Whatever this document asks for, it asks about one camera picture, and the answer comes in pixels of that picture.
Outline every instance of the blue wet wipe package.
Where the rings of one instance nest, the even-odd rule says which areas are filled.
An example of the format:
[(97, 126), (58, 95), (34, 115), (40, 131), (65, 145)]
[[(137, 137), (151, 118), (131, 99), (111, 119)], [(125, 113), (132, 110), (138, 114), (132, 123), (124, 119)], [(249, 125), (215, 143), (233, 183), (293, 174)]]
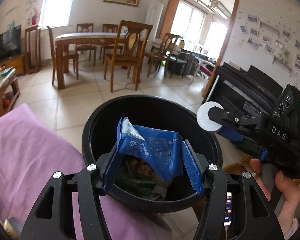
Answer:
[(132, 125), (127, 117), (117, 127), (118, 153), (144, 159), (166, 182), (183, 174), (182, 140), (177, 132)]

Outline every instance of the gray handle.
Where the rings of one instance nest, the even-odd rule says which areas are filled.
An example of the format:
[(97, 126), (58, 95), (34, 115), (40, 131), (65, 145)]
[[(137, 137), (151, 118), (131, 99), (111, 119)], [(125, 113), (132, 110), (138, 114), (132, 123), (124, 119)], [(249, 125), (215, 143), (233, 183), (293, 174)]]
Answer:
[(274, 178), (278, 172), (278, 169), (277, 167), (275, 167), (270, 163), (264, 163), (261, 169), (262, 169), (261, 178), (263, 184), (271, 193), (270, 204), (274, 208), (274, 213), (276, 214), (276, 216), (278, 216), (285, 200), (284, 196), (277, 189), (274, 183)]

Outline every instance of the black chair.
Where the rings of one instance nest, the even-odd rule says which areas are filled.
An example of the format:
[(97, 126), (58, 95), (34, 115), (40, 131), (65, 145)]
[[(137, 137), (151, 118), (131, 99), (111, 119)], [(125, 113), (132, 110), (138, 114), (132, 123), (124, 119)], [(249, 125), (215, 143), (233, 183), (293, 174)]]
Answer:
[(171, 69), (170, 78), (172, 77), (172, 74), (176, 68), (177, 63), (182, 64), (182, 68), (183, 68), (182, 78), (183, 78), (183, 76), (185, 75), (186, 64), (188, 63), (189, 56), (190, 56), (190, 53), (182, 52), (180, 47), (175, 46), (175, 48), (172, 52), (172, 56), (170, 57), (170, 61), (174, 62), (173, 67)]

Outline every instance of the camera lens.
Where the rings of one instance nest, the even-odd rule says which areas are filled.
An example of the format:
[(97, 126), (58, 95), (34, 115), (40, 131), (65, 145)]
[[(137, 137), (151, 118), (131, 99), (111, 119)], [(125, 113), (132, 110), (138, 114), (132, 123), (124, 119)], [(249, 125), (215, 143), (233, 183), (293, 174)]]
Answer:
[(279, 105), (278, 116), (280, 117), (283, 114), (283, 103)]
[(289, 105), (290, 105), (290, 97), (287, 96), (287, 97), (286, 97), (286, 108), (288, 108)]

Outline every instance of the doorway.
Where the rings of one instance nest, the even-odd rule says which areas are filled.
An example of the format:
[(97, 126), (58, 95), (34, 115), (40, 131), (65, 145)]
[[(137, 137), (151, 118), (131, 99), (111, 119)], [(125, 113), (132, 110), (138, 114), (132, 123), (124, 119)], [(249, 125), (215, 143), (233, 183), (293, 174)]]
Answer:
[[(160, 32), (180, 35), (185, 49), (199, 49), (220, 65), (228, 45), (239, 0), (169, 0)], [(215, 72), (213, 69), (209, 87)]]

